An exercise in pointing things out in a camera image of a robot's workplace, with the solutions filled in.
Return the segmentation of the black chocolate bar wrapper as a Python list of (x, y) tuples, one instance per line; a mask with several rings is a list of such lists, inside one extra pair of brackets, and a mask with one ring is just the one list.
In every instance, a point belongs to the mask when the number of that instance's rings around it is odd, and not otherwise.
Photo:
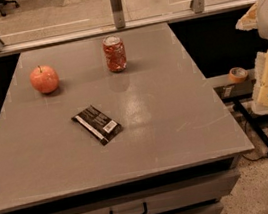
[(80, 111), (80, 113), (72, 118), (72, 121), (82, 125), (102, 145), (108, 144), (116, 135), (123, 131), (120, 123), (112, 120), (93, 105)]

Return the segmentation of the orange tape roll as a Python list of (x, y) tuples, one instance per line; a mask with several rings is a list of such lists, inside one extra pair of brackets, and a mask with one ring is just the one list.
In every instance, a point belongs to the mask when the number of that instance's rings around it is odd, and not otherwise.
[(231, 68), (228, 77), (233, 83), (241, 83), (248, 78), (248, 71), (240, 67)]

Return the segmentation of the black table leg bar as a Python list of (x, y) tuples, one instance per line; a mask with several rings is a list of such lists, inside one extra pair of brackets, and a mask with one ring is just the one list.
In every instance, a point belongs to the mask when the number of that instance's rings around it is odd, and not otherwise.
[(250, 125), (250, 127), (252, 127), (253, 131), (257, 133), (258, 137), (261, 139), (261, 141), (263, 141), (264, 145), (266, 145), (268, 149), (268, 136), (265, 134), (265, 132), (263, 132), (262, 128), (258, 125), (256, 120), (252, 118), (252, 115), (249, 114), (249, 112), (245, 107), (243, 107), (242, 103), (239, 100), (233, 99), (232, 102), (234, 103), (234, 109), (244, 116), (245, 121)]

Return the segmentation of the red soda can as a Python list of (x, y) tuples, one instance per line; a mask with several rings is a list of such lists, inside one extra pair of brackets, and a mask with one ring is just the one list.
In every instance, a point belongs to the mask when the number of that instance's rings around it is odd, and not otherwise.
[(112, 72), (122, 72), (127, 64), (123, 41), (120, 37), (112, 35), (107, 36), (102, 42), (107, 67)]

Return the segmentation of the red apple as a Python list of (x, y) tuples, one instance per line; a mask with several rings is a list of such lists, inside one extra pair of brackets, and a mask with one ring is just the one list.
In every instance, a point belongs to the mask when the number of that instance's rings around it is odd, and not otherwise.
[(47, 65), (38, 65), (30, 73), (29, 80), (33, 88), (44, 94), (52, 93), (59, 86), (59, 78), (57, 72)]

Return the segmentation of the grey upper drawer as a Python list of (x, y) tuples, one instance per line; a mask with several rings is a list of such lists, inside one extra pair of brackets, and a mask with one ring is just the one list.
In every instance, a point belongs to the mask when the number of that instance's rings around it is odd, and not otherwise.
[(64, 211), (62, 214), (165, 213), (177, 208), (221, 199), (231, 192), (239, 176), (238, 170), (225, 170), (125, 195), (125, 197), (107, 199), (74, 211)]

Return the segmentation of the middle metal railing bracket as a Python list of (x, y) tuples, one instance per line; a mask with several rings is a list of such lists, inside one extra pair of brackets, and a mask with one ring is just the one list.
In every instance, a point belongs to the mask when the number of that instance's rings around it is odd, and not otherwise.
[(123, 15), (122, 2), (121, 0), (110, 0), (112, 16), (114, 17), (115, 28), (124, 28), (125, 19)]

